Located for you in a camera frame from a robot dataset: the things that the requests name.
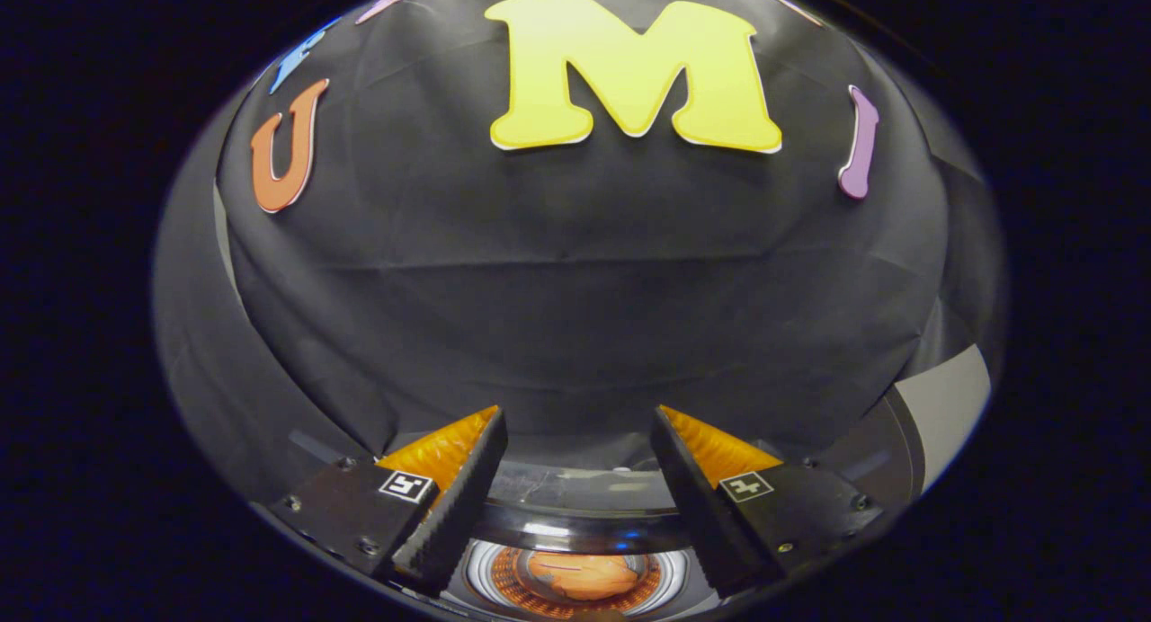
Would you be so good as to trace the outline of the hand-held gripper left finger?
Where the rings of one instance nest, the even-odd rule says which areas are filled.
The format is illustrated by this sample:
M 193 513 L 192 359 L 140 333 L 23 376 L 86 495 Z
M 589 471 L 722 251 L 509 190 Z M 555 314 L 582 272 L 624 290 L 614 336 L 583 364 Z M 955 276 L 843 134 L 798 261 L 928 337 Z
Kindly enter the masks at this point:
M 439 596 L 468 545 L 506 450 L 498 405 L 384 458 L 337 458 L 270 502 L 270 515 L 371 581 Z

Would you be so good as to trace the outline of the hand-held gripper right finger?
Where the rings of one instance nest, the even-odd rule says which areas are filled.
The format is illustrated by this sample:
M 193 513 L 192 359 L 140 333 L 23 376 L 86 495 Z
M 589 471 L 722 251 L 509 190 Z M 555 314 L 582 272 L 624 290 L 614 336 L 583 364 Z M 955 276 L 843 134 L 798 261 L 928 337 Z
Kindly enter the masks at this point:
M 800 581 L 879 528 L 881 500 L 834 471 L 655 409 L 650 445 L 709 585 L 726 598 Z

